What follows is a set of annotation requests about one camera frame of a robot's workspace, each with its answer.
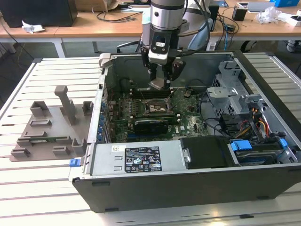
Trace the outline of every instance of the sticker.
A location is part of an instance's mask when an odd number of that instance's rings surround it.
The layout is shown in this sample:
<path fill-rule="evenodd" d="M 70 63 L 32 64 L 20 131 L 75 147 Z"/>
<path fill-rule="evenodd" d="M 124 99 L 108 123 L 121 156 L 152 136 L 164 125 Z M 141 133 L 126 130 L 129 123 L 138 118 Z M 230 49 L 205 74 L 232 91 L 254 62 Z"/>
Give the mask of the sticker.
<path fill-rule="evenodd" d="M 112 152 L 124 152 L 126 145 L 113 145 Z"/>
<path fill-rule="evenodd" d="M 126 173 L 162 171 L 159 147 L 125 148 L 125 145 L 122 146 L 125 149 Z"/>

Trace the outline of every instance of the gray carpet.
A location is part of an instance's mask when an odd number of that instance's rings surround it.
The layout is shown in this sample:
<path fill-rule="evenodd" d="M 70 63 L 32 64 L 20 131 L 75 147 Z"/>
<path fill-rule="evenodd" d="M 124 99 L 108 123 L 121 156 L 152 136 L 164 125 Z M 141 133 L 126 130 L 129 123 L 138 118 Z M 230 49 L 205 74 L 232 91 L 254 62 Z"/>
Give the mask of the gray carpet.
<path fill-rule="evenodd" d="M 116 46 L 123 42 L 98 42 L 98 49 L 101 52 L 116 52 Z M 236 42 L 231 46 L 231 49 L 240 49 L 241 42 Z M 24 52 L 21 51 L 21 47 L 15 45 L 15 54 L 5 54 L 0 58 L 0 107 L 3 106 L 8 99 L 11 92 L 14 90 L 26 69 L 32 62 L 32 59 Z M 65 43 L 67 57 L 97 57 L 99 53 L 94 53 L 93 45 L 91 42 L 68 42 Z M 134 52 L 136 46 L 130 46 L 122 48 L 123 52 Z M 58 57 L 54 44 L 52 43 L 26 43 L 25 49 L 34 58 L 56 58 Z M 256 50 L 259 52 L 269 51 L 270 49 Z M 301 62 L 301 50 L 296 53 L 289 53 L 286 50 L 286 45 L 283 41 L 278 42 L 277 48 L 272 52 L 293 72 L 295 72 L 299 63 Z M 301 69 L 297 72 L 297 75 L 301 77 Z"/>

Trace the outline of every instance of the computer case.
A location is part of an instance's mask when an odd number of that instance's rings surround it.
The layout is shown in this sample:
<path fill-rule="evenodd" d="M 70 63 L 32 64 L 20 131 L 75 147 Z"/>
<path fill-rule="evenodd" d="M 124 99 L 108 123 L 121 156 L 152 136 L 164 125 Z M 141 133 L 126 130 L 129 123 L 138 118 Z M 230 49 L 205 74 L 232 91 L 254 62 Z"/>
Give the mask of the computer case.
<path fill-rule="evenodd" d="M 27 24 L 71 27 L 76 16 L 75 0 L 1 0 L 0 11 L 9 27 Z"/>

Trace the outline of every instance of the black box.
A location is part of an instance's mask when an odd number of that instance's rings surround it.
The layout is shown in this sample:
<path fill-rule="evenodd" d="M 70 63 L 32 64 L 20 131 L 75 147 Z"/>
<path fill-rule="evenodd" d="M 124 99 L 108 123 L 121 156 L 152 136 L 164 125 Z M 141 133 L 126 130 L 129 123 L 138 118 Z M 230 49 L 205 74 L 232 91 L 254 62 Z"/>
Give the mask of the black box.
<path fill-rule="evenodd" d="M 243 21 L 247 11 L 248 10 L 246 8 L 234 8 L 232 19 L 236 21 Z"/>
<path fill-rule="evenodd" d="M 77 16 L 75 0 L 0 0 L 0 10 L 9 27 L 71 27 Z"/>
<path fill-rule="evenodd" d="M 218 14 L 218 10 L 220 8 L 219 5 L 215 4 L 214 2 L 213 3 L 210 3 L 210 5 L 208 6 L 210 12 L 211 12 L 211 15 L 210 15 L 210 18 L 213 19 L 213 23 L 212 23 L 212 27 L 211 27 L 211 32 L 213 32 L 214 30 L 214 27 L 215 27 L 215 23 L 216 23 L 216 18 L 217 18 L 217 14 Z"/>

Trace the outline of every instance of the warning label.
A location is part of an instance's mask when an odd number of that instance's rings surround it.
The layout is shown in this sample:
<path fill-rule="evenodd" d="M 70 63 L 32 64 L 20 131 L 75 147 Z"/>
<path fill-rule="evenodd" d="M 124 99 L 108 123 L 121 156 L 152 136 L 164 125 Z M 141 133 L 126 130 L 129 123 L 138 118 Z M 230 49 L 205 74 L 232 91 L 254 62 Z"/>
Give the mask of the warning label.
<path fill-rule="evenodd" d="M 159 147 L 136 147 L 125 149 L 125 172 L 162 171 Z"/>

